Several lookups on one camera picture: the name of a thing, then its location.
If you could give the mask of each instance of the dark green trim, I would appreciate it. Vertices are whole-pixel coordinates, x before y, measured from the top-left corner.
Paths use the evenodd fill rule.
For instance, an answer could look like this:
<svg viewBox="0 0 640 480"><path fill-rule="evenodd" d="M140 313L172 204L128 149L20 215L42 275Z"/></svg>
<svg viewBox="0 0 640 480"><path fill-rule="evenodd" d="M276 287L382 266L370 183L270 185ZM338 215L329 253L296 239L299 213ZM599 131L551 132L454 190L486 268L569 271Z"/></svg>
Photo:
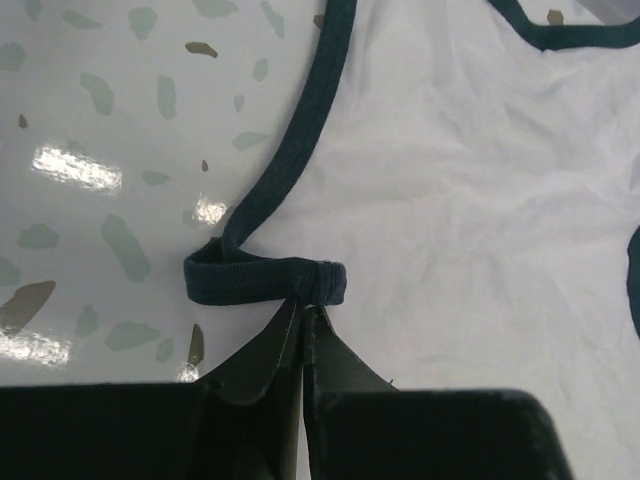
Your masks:
<svg viewBox="0 0 640 480"><path fill-rule="evenodd" d="M280 147L234 210L222 237L184 262L187 294L194 302L237 305L297 296L304 305L337 305L344 300L343 265L262 258L240 247L280 206L311 158L340 83L355 14L356 0L327 0L307 83Z"/></svg>
<svg viewBox="0 0 640 480"><path fill-rule="evenodd" d="M536 25L518 0L487 0L526 42L539 50L627 48L640 42L640 17L624 25Z"/></svg>

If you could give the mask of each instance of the garment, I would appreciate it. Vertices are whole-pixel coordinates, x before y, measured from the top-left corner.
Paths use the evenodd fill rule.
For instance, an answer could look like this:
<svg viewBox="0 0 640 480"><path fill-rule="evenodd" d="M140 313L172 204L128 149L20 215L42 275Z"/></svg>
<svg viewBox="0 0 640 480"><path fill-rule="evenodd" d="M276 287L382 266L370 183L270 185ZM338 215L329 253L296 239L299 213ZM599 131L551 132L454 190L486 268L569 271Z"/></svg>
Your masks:
<svg viewBox="0 0 640 480"><path fill-rule="evenodd" d="M243 248L344 264L334 326L394 386L522 388L576 478L640 478L638 41L517 0L360 2L313 156Z"/></svg>
<svg viewBox="0 0 640 480"><path fill-rule="evenodd" d="M297 295L309 304L342 303L347 283L343 265L262 258L239 247L278 208L309 161L338 87L355 6L355 0L327 2L311 71L278 151L229 219L222 238L213 238L184 262L192 300L234 305Z"/></svg>

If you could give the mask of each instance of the wrinkled white fabric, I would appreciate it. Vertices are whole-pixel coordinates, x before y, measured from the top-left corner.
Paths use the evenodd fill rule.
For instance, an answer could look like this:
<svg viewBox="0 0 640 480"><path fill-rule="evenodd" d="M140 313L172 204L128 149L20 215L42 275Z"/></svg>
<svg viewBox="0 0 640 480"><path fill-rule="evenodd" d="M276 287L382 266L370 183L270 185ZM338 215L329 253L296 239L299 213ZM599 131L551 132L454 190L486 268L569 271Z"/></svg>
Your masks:
<svg viewBox="0 0 640 480"><path fill-rule="evenodd" d="M639 154L640 46L541 53L482 0L362 1L315 154L247 249L343 262L334 326L394 385L527 390L577 479L637 479Z"/></svg>

